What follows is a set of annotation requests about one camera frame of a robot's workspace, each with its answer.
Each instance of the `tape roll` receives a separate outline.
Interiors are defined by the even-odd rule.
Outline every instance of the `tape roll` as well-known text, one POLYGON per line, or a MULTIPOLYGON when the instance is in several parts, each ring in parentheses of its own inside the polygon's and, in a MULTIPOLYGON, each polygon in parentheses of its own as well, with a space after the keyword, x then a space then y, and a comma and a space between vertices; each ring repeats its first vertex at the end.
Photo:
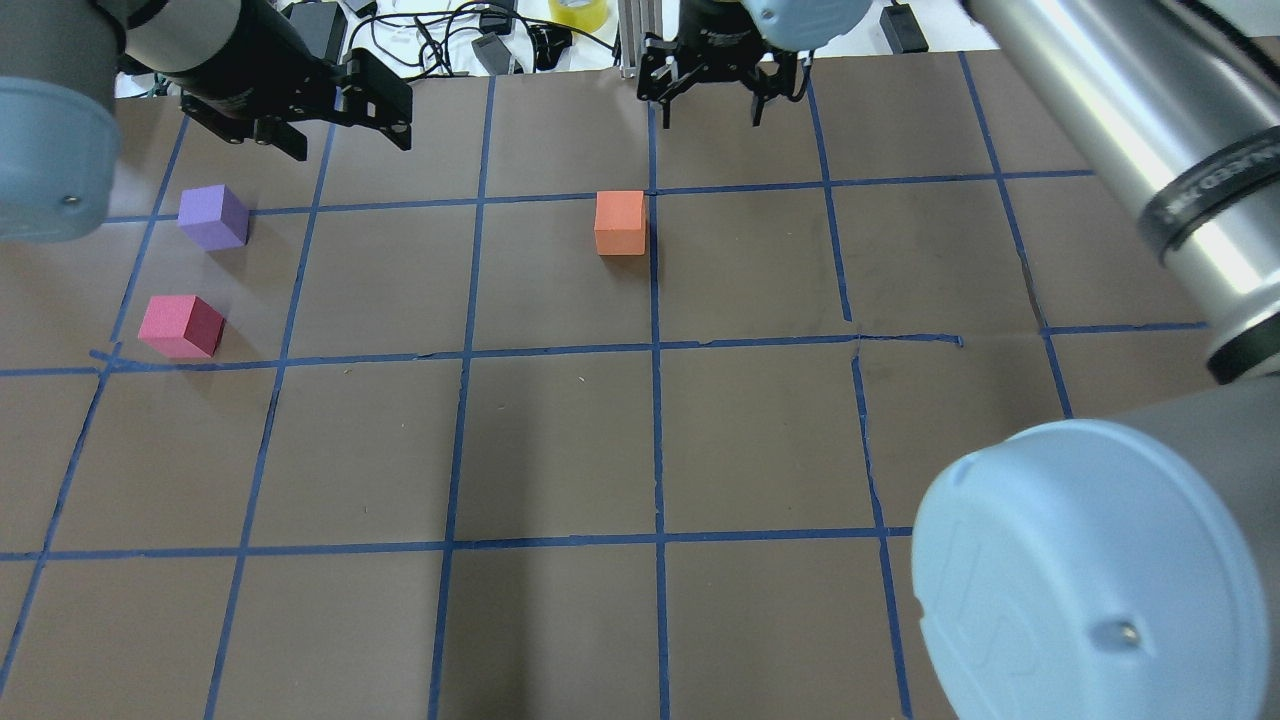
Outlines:
POLYGON ((609 6, 604 0, 547 0, 550 5, 552 20, 582 32, 600 29, 609 17, 609 6))

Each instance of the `screw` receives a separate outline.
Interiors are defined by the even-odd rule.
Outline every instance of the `screw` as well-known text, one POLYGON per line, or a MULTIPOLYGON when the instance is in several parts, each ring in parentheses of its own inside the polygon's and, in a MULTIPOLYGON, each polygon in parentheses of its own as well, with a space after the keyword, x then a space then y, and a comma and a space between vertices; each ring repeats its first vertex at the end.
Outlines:
POLYGON ((1132 623, 1120 624, 1120 637, 1124 642, 1134 646, 1142 642, 1142 635, 1138 634, 1138 628, 1134 628, 1132 623))

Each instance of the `pink cube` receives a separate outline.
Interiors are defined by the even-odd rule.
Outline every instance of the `pink cube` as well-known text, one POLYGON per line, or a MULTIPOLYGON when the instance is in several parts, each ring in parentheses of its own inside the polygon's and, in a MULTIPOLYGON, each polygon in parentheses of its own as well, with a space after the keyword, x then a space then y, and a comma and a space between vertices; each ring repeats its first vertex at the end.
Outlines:
POLYGON ((241 247, 248 242, 248 209, 225 184, 184 190, 178 227, 206 251, 241 247))
POLYGON ((138 340, 165 357, 212 357, 225 320, 195 295, 157 295, 147 302, 138 340))

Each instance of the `purple cube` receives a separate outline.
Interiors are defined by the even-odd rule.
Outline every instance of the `purple cube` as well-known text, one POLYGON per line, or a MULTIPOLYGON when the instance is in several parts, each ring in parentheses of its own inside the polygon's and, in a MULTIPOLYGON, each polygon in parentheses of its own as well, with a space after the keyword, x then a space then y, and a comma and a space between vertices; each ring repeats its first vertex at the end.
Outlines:
POLYGON ((248 209, 225 184, 184 190, 178 227, 205 250, 243 247, 248 241, 248 209))

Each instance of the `cube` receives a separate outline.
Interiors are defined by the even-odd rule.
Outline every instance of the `cube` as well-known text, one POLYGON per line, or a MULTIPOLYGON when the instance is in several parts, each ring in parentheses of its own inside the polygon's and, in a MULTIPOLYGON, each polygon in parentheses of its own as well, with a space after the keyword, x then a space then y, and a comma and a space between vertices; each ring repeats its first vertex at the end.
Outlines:
POLYGON ((184 190, 178 227, 206 251, 242 247, 248 242, 248 208, 225 184, 184 190))
POLYGON ((138 340, 165 357, 212 357, 225 320, 195 295, 157 295, 147 302, 138 340))
POLYGON ((600 255, 644 255, 649 211, 643 190, 595 193, 595 251, 600 255))

